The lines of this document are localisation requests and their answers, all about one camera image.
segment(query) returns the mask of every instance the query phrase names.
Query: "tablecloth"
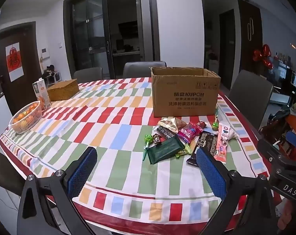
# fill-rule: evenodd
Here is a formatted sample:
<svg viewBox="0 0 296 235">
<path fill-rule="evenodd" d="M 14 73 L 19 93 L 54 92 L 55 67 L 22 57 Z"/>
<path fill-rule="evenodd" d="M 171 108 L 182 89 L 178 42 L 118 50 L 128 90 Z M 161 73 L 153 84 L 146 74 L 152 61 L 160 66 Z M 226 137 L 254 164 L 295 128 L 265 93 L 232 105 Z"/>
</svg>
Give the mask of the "tablecloth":
<svg viewBox="0 0 296 235">
<path fill-rule="evenodd" d="M 51 176 L 93 146 L 98 162 L 73 199 L 85 220 L 122 233 L 198 234 L 221 201 L 200 169 L 186 164 L 190 156 L 155 165 L 148 158 L 142 161 L 144 135 L 161 119 L 153 116 L 151 78 L 101 80 L 79 87 L 73 98 L 53 103 L 31 130 L 18 135 L 8 128 L 0 136 L 14 167 L 24 178 Z M 217 106 L 220 123 L 231 125 L 239 135 L 229 141 L 226 167 L 242 176 L 268 176 L 256 138 L 241 114 L 222 93 Z M 214 116 L 181 119 L 205 121 L 210 131 Z M 244 202 L 243 196 L 229 228 Z"/>
</svg>

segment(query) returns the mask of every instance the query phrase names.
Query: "refrigerator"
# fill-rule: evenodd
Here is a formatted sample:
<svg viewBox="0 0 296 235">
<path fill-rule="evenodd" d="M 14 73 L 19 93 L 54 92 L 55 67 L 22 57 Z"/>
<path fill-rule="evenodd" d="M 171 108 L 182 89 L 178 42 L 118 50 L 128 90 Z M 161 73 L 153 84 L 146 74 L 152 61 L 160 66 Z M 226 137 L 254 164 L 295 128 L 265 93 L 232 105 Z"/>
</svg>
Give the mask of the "refrigerator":
<svg viewBox="0 0 296 235">
<path fill-rule="evenodd" d="M 141 61 L 153 61 L 152 27 L 149 0 L 136 0 Z"/>
</svg>

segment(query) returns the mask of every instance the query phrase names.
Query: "fruit basket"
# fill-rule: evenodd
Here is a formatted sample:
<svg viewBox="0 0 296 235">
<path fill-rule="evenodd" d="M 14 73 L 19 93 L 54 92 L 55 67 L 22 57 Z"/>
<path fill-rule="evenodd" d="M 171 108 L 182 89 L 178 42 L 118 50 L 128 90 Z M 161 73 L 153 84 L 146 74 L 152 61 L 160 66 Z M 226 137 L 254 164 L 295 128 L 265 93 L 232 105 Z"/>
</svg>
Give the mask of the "fruit basket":
<svg viewBox="0 0 296 235">
<path fill-rule="evenodd" d="M 40 101 L 32 102 L 19 110 L 10 120 L 9 127 L 17 134 L 31 129 L 42 118 Z"/>
</svg>

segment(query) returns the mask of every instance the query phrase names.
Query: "pink snack package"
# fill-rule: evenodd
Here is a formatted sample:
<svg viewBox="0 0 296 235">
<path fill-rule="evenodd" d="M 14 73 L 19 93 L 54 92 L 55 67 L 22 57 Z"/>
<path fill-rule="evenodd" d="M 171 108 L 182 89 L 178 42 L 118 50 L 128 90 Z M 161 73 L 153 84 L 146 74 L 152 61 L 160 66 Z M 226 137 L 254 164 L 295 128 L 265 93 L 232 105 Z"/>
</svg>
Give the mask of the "pink snack package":
<svg viewBox="0 0 296 235">
<path fill-rule="evenodd" d="M 226 148 L 228 145 L 229 133 L 230 127 L 220 123 L 216 142 L 216 152 L 213 157 L 215 160 L 221 161 L 222 163 L 226 163 Z"/>
<path fill-rule="evenodd" d="M 188 125 L 178 131 L 177 135 L 186 143 L 190 144 L 196 135 L 200 135 L 204 127 L 206 127 L 206 124 L 203 121 L 200 121 L 197 124 L 189 122 Z"/>
</svg>

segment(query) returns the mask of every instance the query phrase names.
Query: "dark green snack package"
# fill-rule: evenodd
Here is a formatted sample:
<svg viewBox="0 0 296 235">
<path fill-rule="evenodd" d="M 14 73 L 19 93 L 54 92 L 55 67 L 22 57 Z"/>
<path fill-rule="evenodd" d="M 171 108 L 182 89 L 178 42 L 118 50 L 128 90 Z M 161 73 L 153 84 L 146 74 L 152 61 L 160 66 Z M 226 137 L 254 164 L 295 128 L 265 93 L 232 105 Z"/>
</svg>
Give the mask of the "dark green snack package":
<svg viewBox="0 0 296 235">
<path fill-rule="evenodd" d="M 177 135 L 163 141 L 159 145 L 155 145 L 148 149 L 148 157 L 150 164 L 156 164 L 159 161 L 174 157 L 176 153 L 185 148 Z"/>
</svg>

